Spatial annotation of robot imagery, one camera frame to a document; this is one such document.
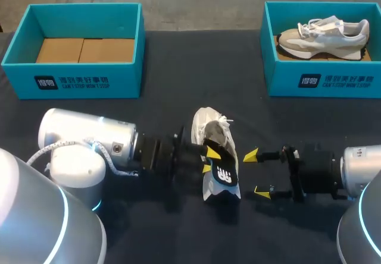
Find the shoe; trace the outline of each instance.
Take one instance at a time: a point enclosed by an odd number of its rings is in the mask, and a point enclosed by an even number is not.
[[[298,29],[283,32],[279,46],[291,55],[310,59],[318,53],[329,53],[348,60],[360,60],[361,50],[369,38],[369,22],[346,23],[336,16],[298,23]]]
[[[210,171],[204,174],[202,194],[204,200],[222,191],[235,194],[239,199],[241,193],[238,184],[238,158],[229,121],[213,108],[200,108],[192,124],[191,140],[198,145],[208,145],[220,156],[220,160],[203,160],[210,164]]]

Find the open box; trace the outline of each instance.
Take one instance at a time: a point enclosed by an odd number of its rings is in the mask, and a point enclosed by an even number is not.
[[[366,48],[371,61],[278,57],[274,36],[298,23],[333,15],[346,22],[369,21]],[[266,2],[260,38],[270,96],[381,98],[381,9],[376,3]]]
[[[134,39],[132,59],[36,63],[44,39],[53,38]],[[144,46],[141,4],[36,4],[27,7],[1,65],[19,99],[138,98]]]

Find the white cable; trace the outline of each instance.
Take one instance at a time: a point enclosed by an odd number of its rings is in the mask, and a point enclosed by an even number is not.
[[[90,144],[94,144],[97,147],[99,147],[100,151],[104,155],[107,164],[109,165],[110,169],[115,175],[118,176],[131,176],[131,177],[138,177],[139,174],[137,171],[132,171],[132,172],[124,172],[124,171],[119,171],[113,164],[113,161],[111,160],[110,154],[107,152],[106,148],[98,141],[94,141],[93,139],[85,139],[84,141],[58,141],[56,143],[50,144],[42,148],[41,150],[38,150],[35,154],[33,154],[32,157],[29,158],[29,160],[26,162],[27,165],[31,166],[32,163],[34,163],[37,158],[42,156],[45,153],[48,153],[56,148],[63,147],[63,146],[71,146],[75,144],[80,144],[80,145],[85,145],[85,146],[90,146]]]
[[[106,159],[108,165],[110,166],[110,169],[112,170],[112,172],[115,175],[118,175],[118,176],[131,176],[131,177],[138,177],[139,176],[137,171],[132,171],[132,172],[119,171],[114,166],[113,160],[111,160],[110,154],[107,152],[107,149],[105,148],[105,146],[102,145],[102,143],[100,143],[98,141],[93,141],[92,139],[85,139],[85,142],[95,144],[100,149],[100,151],[102,152],[103,156],[105,156],[105,159]]]

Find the box logo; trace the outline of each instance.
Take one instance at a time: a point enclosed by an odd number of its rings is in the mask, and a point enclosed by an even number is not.
[[[58,90],[53,76],[35,76],[35,80],[40,90]]]
[[[303,74],[298,87],[315,88],[319,84],[321,74]]]

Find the white shoe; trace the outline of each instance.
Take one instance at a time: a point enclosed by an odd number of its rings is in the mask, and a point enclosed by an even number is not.
[[[336,16],[298,23],[279,37],[279,46],[293,56],[310,59],[318,53],[329,53],[348,60],[360,60],[361,50],[369,38],[369,22],[346,23]]]
[[[200,108],[193,118],[192,143],[208,144],[209,146],[212,146],[211,143],[213,144],[213,142],[218,143],[224,149],[221,155],[226,156],[226,158],[222,156],[221,159],[228,159],[228,163],[232,166],[229,172],[229,169],[227,171],[221,169],[218,163],[216,165],[216,161],[214,166],[212,163],[211,170],[205,173],[202,183],[204,200],[222,191],[228,191],[237,195],[239,199],[241,198],[238,184],[238,158],[228,121],[232,120],[228,120],[213,108]]]

